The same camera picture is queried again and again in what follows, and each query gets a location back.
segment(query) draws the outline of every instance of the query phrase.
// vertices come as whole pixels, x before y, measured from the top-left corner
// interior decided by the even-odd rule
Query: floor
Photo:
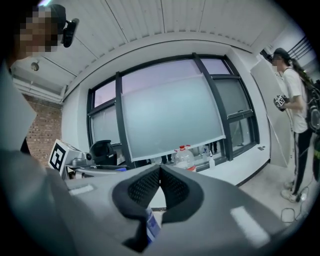
[[[286,181],[294,178],[294,166],[284,168],[268,164],[256,176],[240,187],[248,195],[271,209],[286,225],[296,219],[303,218],[313,205],[315,195],[319,191],[319,183],[315,181],[312,171],[313,149],[308,151],[308,160],[300,189],[307,194],[306,200],[299,203],[291,203],[281,197],[280,192],[284,189]],[[164,212],[154,212],[158,223],[161,223]]]

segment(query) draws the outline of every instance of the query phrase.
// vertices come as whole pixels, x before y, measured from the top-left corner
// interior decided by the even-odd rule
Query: white wall
[[[206,41],[170,41],[143,47],[115,58],[89,75],[64,101],[62,112],[62,140],[88,152],[87,97],[88,90],[128,68],[148,61],[196,52],[225,55],[231,46]]]
[[[88,76],[65,100],[62,113],[62,140],[78,147],[82,151],[89,150],[86,120],[88,89],[115,75],[117,71],[124,71],[151,60],[191,54],[192,52],[221,56],[227,54],[239,71],[250,93],[258,120],[261,139],[260,145],[236,157],[232,162],[217,166],[217,170],[221,169],[221,171],[213,173],[208,170],[202,173],[209,176],[214,175],[214,177],[229,181],[232,184],[240,183],[246,179],[270,157],[270,139],[265,107],[262,104],[263,101],[257,85],[249,72],[258,59],[249,52],[221,43],[196,40],[165,42],[134,50],[102,66],[92,75]],[[264,151],[257,149],[257,147],[262,145],[266,147]]]

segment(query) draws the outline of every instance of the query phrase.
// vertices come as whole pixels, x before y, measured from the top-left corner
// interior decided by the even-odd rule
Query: gray surface
[[[270,235],[284,227],[270,210],[237,187],[198,173],[169,167],[200,184],[204,201],[186,221],[162,225],[157,239],[143,253],[137,253],[122,242],[134,236],[138,222],[123,217],[113,204],[111,195],[120,181],[152,165],[115,175],[63,182],[57,171],[44,170],[31,156],[21,152],[2,152],[0,156],[5,169],[10,170],[1,172],[1,185],[13,213],[33,239],[57,255],[256,253],[230,214],[231,209],[241,206]],[[70,189],[87,185],[94,190],[70,195]]]

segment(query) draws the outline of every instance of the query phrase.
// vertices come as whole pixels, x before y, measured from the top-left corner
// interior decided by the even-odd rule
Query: ceiling
[[[169,33],[207,34],[212,41],[221,37],[254,51],[262,39],[265,45],[274,40],[275,37],[269,41],[266,37],[279,26],[279,11],[267,0],[52,0],[51,3],[63,5],[68,20],[80,20],[71,47],[59,46],[56,52],[20,60],[12,67],[12,73],[57,94],[98,59],[144,38]],[[38,62],[38,71],[31,69],[32,62]]]

